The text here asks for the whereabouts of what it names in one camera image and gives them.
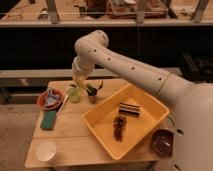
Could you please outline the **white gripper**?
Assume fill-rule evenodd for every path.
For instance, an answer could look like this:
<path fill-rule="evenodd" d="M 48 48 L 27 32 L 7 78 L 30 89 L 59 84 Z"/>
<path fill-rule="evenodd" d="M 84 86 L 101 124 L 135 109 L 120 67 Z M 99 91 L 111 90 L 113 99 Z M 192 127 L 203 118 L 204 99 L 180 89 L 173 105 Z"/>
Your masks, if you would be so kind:
<path fill-rule="evenodd" d="M 89 74 L 90 74 L 89 70 L 75 68 L 75 67 L 72 68 L 72 78 L 76 83 L 78 83 L 78 78 L 80 76 L 83 76 L 84 79 L 86 80 Z"/>

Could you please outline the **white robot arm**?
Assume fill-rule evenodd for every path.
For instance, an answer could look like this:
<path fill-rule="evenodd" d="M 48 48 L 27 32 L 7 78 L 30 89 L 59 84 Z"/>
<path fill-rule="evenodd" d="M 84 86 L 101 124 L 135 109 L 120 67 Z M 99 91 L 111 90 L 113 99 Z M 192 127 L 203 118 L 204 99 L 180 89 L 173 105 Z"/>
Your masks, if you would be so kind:
<path fill-rule="evenodd" d="M 99 65 L 157 97 L 172 110 L 175 124 L 172 171 L 213 171 L 213 83 L 193 83 L 174 73 L 108 49 L 101 30 L 74 45 L 73 79 L 85 80 Z"/>

